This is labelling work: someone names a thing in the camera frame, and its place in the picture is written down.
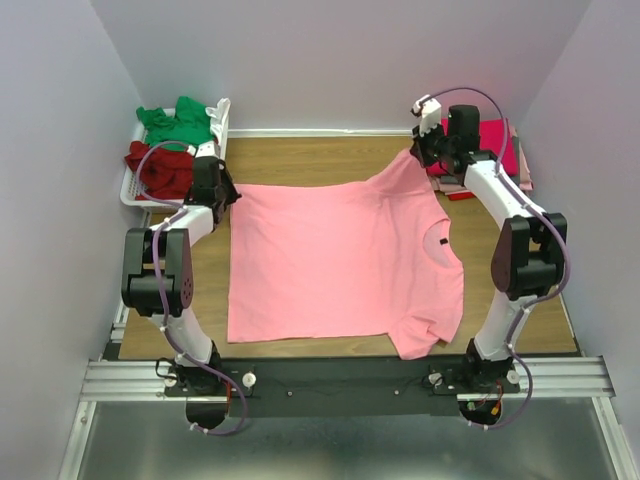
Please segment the dark red t shirt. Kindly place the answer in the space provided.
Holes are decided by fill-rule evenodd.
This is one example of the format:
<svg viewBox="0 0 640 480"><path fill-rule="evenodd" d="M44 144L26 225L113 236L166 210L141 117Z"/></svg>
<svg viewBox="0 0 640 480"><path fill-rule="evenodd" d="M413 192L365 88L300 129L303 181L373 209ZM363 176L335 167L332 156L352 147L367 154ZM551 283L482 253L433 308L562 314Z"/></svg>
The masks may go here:
<svg viewBox="0 0 640 480"><path fill-rule="evenodd" d="M155 150L140 173L140 181L147 193L162 200L183 199L193 181L193 158L193 154L182 147Z"/></svg>

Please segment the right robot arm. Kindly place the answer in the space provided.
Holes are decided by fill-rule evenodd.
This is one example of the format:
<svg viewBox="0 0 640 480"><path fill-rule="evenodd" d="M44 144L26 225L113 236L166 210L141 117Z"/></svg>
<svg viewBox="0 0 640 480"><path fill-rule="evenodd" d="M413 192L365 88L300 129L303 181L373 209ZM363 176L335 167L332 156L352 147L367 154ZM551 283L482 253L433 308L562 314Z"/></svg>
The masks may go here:
<svg viewBox="0 0 640 480"><path fill-rule="evenodd" d="M495 294L488 316L459 364L432 372L445 394L487 391L514 381L515 345L534 308L559 294L569 276L567 220L525 195L501 164L480 147L480 112L454 105L447 114L434 98L414 104L419 123L412 154L424 167L440 165L482 203L500 229L491 260Z"/></svg>

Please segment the green t shirt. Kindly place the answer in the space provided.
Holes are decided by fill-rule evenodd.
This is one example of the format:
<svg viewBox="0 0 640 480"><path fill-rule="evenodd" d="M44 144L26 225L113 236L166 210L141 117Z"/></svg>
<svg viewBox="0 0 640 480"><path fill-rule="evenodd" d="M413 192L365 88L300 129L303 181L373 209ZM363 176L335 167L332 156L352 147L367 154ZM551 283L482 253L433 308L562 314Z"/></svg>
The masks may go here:
<svg viewBox="0 0 640 480"><path fill-rule="evenodd" d="M149 146L172 140L197 147L216 139L205 105L187 96L178 98L173 115L162 108L138 107L136 116L146 130L145 143Z"/></svg>

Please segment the folded red t shirt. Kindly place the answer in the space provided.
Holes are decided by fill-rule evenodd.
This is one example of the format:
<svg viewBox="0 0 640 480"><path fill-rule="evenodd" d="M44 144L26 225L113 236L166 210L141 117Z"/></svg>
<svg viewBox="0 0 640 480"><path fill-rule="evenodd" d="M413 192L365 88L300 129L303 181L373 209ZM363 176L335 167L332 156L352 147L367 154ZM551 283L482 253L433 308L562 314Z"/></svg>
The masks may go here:
<svg viewBox="0 0 640 480"><path fill-rule="evenodd" d="M475 195L470 191L457 191L457 192L448 192L446 197L450 201L461 201L467 199L473 199Z"/></svg>

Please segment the aluminium frame rail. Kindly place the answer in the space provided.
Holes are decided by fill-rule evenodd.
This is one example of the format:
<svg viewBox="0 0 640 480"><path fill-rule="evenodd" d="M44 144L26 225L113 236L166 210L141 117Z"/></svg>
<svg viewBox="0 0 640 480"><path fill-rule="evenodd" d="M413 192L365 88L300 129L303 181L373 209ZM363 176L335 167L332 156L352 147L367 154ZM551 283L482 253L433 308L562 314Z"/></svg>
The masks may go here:
<svg viewBox="0 0 640 480"><path fill-rule="evenodd" d="M334 383L284 384L284 404L311 413L252 416L229 437L192 432L186 401L164 394L153 370L167 352L133 313L114 324L104 355L85 374L61 469L64 479L635 479L638 467L616 416L605 361L584 356L563 304L531 317L521 339L521 390L504 401L527 409L483 432L459 417L375 415L418 392L415 365L362 394Z"/></svg>

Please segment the white garment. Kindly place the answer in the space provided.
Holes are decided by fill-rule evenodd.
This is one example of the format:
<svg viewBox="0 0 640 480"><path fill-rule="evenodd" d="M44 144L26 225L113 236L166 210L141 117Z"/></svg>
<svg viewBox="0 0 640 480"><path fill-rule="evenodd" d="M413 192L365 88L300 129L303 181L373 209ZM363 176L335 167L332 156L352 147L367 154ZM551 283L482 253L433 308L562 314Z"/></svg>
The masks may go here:
<svg viewBox="0 0 640 480"><path fill-rule="evenodd" d="M228 129L231 100L221 98L216 106L207 106L205 113L209 117L209 130L216 140L221 140Z"/></svg>

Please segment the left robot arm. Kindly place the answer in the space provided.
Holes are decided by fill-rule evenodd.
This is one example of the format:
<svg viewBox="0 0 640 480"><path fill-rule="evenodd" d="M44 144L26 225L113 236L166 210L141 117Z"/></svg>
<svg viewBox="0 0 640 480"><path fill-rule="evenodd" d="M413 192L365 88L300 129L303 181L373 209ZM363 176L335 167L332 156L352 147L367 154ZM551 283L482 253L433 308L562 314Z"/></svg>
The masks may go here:
<svg viewBox="0 0 640 480"><path fill-rule="evenodd" d="M174 351L175 363L189 368L187 382L201 395L223 383L239 391L221 371L215 342L192 308L195 282L192 247L215 232L228 208L241 198L224 160L198 154L193 182L175 213L147 228L126 233L121 296L125 306L148 317Z"/></svg>

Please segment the folded light pink t shirt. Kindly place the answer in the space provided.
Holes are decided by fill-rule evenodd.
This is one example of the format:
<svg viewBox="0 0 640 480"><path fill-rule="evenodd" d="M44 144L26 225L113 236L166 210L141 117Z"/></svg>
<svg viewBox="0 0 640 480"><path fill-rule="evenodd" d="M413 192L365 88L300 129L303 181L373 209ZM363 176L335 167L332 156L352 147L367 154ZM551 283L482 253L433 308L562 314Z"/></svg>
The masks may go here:
<svg viewBox="0 0 640 480"><path fill-rule="evenodd" d="M523 191L523 192L531 192L533 190L533 181L531 179L531 173L530 173L530 169L529 169L529 165L528 162L526 160L526 157L524 155L524 151L522 148L522 144L520 141L520 138L518 136L517 130L514 126L510 125L509 126L509 132L511 132L512 136L516 135L519 139L520 142L520 161L521 161L521 166L523 167L523 178L520 180L520 184L517 184L519 186L519 188ZM430 175L429 179L431 181L431 185L434 188L435 191L437 190L437 186L434 184L434 180L437 177L432 177Z"/></svg>

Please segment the folded magenta t shirt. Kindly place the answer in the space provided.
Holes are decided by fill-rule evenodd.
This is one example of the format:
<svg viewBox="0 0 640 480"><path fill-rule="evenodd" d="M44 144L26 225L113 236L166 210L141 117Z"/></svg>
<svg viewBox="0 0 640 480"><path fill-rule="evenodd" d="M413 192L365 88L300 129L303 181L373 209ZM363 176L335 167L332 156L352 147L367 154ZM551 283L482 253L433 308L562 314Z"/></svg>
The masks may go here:
<svg viewBox="0 0 640 480"><path fill-rule="evenodd" d="M504 129L501 120L481 120L479 124L480 149L491 150L495 155L498 155L503 143L503 134ZM509 153L511 137L511 132L508 132L506 150L502 158L502 167L508 175L515 172L515 159ZM432 177L446 175L445 170L438 163L427 167L426 172Z"/></svg>

